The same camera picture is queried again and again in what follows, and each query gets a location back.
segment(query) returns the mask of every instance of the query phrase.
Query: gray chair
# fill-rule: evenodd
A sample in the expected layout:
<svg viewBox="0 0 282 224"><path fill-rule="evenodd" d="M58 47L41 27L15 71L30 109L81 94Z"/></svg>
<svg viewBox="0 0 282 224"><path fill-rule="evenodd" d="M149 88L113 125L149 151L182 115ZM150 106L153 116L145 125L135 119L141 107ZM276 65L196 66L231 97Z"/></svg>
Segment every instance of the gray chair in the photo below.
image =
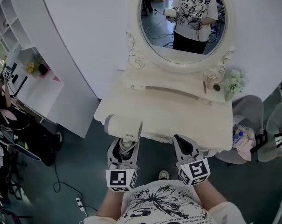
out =
<svg viewBox="0 0 282 224"><path fill-rule="evenodd" d="M263 135L263 113L263 102L257 96L245 96L233 103L233 116L243 117L239 124L252 128L255 135ZM215 157L232 164L244 164L247 162L238 154L235 148L217 153Z"/></svg>
<svg viewBox="0 0 282 224"><path fill-rule="evenodd" d="M276 142L276 139L282 138L282 103L279 103L269 116L265 129L268 132L268 142L258 150L260 162L268 162L282 156L282 142Z"/></svg>

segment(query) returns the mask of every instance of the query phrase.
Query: oval mirror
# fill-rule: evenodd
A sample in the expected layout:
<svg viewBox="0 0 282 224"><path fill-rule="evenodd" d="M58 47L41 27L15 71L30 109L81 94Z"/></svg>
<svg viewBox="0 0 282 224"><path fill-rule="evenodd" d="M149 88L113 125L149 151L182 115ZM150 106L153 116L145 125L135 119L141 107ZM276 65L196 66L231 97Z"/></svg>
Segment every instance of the oval mirror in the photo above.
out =
<svg viewBox="0 0 282 224"><path fill-rule="evenodd" d="M211 55L226 28L222 0L141 0L140 22L151 48L177 64Z"/></svg>

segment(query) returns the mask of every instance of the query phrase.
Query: shelf compartment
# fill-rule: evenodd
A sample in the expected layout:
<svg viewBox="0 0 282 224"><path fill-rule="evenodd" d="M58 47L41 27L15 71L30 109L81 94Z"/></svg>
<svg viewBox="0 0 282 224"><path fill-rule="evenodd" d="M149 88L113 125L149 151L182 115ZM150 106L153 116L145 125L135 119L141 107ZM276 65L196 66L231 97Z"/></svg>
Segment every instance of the shelf compartment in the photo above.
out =
<svg viewBox="0 0 282 224"><path fill-rule="evenodd" d="M18 42L11 28L8 28L7 31L3 35L3 39L5 40L7 46L12 49L14 45Z"/></svg>
<svg viewBox="0 0 282 224"><path fill-rule="evenodd" d="M9 24L8 24L6 17L3 13L3 10L0 6L0 33L3 34L8 26L9 26Z"/></svg>
<svg viewBox="0 0 282 224"><path fill-rule="evenodd" d="M27 63L30 63L34 60L34 57L35 57L34 49L26 49L20 51L20 53L17 56L17 59L21 62L21 65L23 65L23 67L26 67Z"/></svg>
<svg viewBox="0 0 282 224"><path fill-rule="evenodd" d="M1 3L4 15L6 16L8 23L11 25L16 19L16 13L11 0L3 0Z"/></svg>
<svg viewBox="0 0 282 224"><path fill-rule="evenodd" d="M33 47L19 19L15 20L11 25L11 29L14 32L16 39L19 41L22 50Z"/></svg>

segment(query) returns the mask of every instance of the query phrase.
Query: decorative carving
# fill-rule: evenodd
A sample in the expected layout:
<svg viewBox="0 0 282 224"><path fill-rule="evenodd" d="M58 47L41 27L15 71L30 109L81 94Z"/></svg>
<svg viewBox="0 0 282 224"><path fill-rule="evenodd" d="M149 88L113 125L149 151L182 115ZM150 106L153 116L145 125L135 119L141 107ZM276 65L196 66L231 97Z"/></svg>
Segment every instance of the decorative carving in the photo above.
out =
<svg viewBox="0 0 282 224"><path fill-rule="evenodd" d="M204 71L204 80L206 82L207 88L213 90L215 84L220 83L225 76L224 64L218 62L216 65Z"/></svg>
<svg viewBox="0 0 282 224"><path fill-rule="evenodd" d="M235 47L232 46L231 49L223 56L222 62L223 64L227 64L230 60L232 60L232 54L234 53Z"/></svg>
<svg viewBox="0 0 282 224"><path fill-rule="evenodd" d="M145 66L145 64L147 64L147 60L144 59L141 55L141 53L138 51L138 49L135 46L135 39L132 35L131 32L126 32L126 34L128 35L128 43L129 43L129 47L130 47L130 54L128 56L128 62L129 64L137 69L141 69Z"/></svg>

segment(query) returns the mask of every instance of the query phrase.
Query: small bottle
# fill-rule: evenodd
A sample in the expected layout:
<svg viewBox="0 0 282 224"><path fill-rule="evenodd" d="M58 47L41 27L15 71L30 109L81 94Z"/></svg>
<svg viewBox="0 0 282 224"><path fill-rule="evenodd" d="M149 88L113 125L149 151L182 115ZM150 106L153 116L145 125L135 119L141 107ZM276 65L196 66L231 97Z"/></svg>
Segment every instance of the small bottle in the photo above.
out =
<svg viewBox="0 0 282 224"><path fill-rule="evenodd" d="M235 144L237 141L243 136L243 131L240 131L239 133L236 133L233 135L233 144L232 146L235 147Z"/></svg>

